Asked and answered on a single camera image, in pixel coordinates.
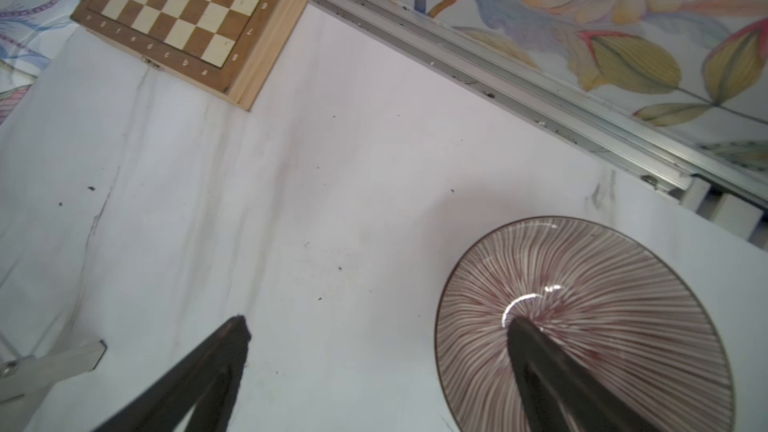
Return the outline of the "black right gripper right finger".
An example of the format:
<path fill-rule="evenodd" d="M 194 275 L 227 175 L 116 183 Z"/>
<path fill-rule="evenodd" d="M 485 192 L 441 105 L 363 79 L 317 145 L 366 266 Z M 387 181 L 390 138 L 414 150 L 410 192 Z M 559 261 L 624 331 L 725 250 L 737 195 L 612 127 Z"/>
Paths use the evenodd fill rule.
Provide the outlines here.
<path fill-rule="evenodd" d="M 568 431 L 567 417 L 585 431 L 657 429 L 528 319 L 509 324 L 507 353 L 530 430 Z"/>

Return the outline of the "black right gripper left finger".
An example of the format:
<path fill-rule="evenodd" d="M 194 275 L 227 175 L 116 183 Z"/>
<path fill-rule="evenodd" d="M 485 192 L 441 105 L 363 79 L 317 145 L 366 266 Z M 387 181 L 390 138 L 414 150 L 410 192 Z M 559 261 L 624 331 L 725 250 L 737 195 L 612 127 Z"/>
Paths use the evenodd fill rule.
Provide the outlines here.
<path fill-rule="evenodd" d="M 228 428 L 248 355 L 246 318 L 233 316 L 99 431 L 188 431 Z"/>

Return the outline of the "pink ribbed glass bowl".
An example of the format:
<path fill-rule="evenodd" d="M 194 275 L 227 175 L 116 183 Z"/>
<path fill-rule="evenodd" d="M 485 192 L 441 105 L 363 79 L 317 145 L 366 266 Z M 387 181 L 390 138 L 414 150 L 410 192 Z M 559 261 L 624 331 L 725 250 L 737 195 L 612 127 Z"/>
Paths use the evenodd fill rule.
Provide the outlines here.
<path fill-rule="evenodd" d="M 507 352 L 508 326 L 519 317 L 659 429 L 733 428 L 726 351 L 685 281 L 618 231 L 554 216 L 491 231 L 447 278 L 435 358 L 460 430 L 527 429 Z"/>

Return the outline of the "stainless steel dish rack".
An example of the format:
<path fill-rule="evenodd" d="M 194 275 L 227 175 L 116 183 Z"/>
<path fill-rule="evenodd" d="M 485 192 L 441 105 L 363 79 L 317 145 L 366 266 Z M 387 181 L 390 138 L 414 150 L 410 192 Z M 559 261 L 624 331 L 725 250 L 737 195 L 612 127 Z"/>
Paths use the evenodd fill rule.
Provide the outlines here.
<path fill-rule="evenodd" d="M 93 371 L 105 352 L 104 341 L 1 365 L 1 430 L 24 431 L 52 387 Z"/>

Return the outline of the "wooden chessboard box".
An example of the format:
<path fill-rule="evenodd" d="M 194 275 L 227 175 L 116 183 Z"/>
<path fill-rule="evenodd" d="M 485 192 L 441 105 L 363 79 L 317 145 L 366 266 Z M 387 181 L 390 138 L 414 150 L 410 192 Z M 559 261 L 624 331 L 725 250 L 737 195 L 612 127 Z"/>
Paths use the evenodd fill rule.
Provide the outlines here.
<path fill-rule="evenodd" d="M 308 0 L 82 0 L 72 18 L 143 62 L 250 110 Z"/>

